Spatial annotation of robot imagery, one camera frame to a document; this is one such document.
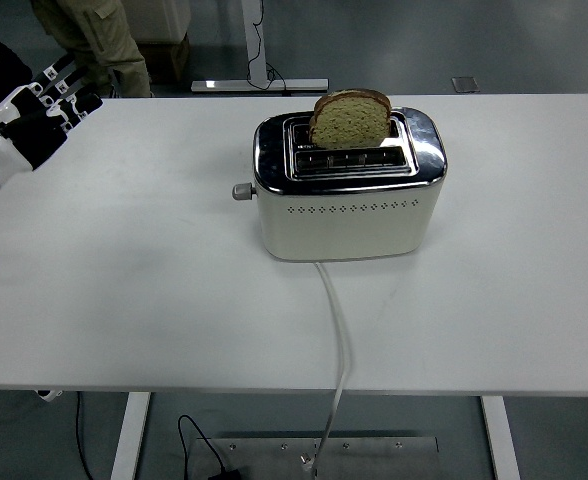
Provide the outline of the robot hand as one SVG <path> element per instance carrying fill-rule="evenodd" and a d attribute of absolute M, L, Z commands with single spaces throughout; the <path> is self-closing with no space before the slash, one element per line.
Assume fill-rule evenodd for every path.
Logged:
<path fill-rule="evenodd" d="M 102 106 L 93 83 L 78 85 L 85 67 L 63 73 L 73 61 L 64 55 L 0 103 L 0 188 L 48 161 L 68 133 Z"/>

